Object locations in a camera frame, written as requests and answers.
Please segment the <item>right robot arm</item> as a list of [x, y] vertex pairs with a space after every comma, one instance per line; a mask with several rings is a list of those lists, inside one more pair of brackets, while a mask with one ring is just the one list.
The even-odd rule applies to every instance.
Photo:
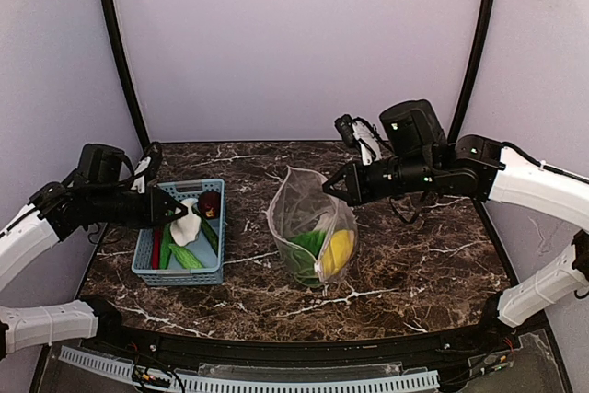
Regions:
[[350, 206], [410, 193], [468, 197], [525, 208], [577, 227], [550, 263], [485, 304], [484, 329], [515, 329], [567, 295], [588, 294], [588, 179], [537, 160], [519, 146], [480, 135], [447, 139], [426, 99], [384, 110], [384, 135], [361, 117], [344, 114], [334, 126], [361, 152], [323, 190]]

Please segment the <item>long green pepper toy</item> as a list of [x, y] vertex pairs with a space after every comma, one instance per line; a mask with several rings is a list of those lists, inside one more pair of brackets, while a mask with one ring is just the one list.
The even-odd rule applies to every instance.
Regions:
[[168, 241], [164, 238], [160, 241], [160, 251], [159, 251], [159, 269], [166, 270], [169, 266], [171, 256], [171, 249], [169, 248]]

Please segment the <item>clear zip top bag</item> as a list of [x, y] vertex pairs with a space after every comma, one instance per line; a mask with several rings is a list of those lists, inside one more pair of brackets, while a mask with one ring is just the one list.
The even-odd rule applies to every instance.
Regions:
[[334, 232], [342, 229], [354, 231], [355, 244], [352, 256], [337, 275], [324, 280], [318, 272], [318, 261], [315, 264], [315, 270], [321, 281], [320, 286], [335, 283], [344, 277], [358, 241], [358, 229], [352, 210], [344, 202], [329, 196], [322, 190], [326, 180], [325, 176], [315, 170], [289, 167], [267, 211], [267, 221], [272, 237], [286, 268], [293, 276], [288, 252], [295, 248], [295, 244], [290, 243], [289, 239], [310, 231], [322, 214], [327, 213], [332, 216], [323, 248], [327, 246]]

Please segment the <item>white radish toy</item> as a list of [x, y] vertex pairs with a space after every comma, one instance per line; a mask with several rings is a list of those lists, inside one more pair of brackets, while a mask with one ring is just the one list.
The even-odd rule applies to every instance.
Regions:
[[185, 247], [195, 241], [201, 231], [202, 220], [195, 212], [197, 200], [189, 198], [181, 201], [188, 213], [170, 224], [170, 235], [176, 245]]

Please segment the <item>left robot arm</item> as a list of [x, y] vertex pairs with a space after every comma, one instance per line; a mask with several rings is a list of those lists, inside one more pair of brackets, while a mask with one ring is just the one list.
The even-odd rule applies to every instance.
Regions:
[[[155, 184], [162, 147], [151, 143], [133, 166], [120, 148], [85, 144], [77, 167], [50, 182], [1, 230], [1, 285], [6, 287], [39, 255], [77, 229], [114, 225], [147, 229], [186, 215], [180, 202]], [[56, 341], [91, 339], [117, 331], [121, 313], [99, 295], [26, 308], [1, 309], [1, 354]]]

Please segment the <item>yellow corn toy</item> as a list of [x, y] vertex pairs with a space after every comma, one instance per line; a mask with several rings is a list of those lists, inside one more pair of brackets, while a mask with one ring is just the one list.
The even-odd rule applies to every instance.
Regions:
[[337, 275], [348, 263], [355, 244], [355, 233], [350, 229], [334, 232], [318, 259], [318, 272], [324, 280]]

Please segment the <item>red chili pepper toy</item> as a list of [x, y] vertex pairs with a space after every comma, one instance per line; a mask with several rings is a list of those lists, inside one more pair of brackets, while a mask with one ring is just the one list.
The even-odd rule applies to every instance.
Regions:
[[161, 248], [162, 229], [157, 227], [153, 231], [153, 248], [151, 256], [151, 267], [153, 270], [158, 270], [160, 267], [160, 248]]

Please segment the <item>green leafy vegetable toy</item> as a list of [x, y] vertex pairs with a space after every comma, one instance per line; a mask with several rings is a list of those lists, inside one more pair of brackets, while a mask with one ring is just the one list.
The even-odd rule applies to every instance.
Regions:
[[323, 248], [331, 222], [332, 216], [324, 213], [310, 231], [289, 239], [290, 243], [295, 244], [295, 248], [288, 252], [292, 272], [295, 279], [304, 286], [315, 288], [321, 284], [315, 264]]

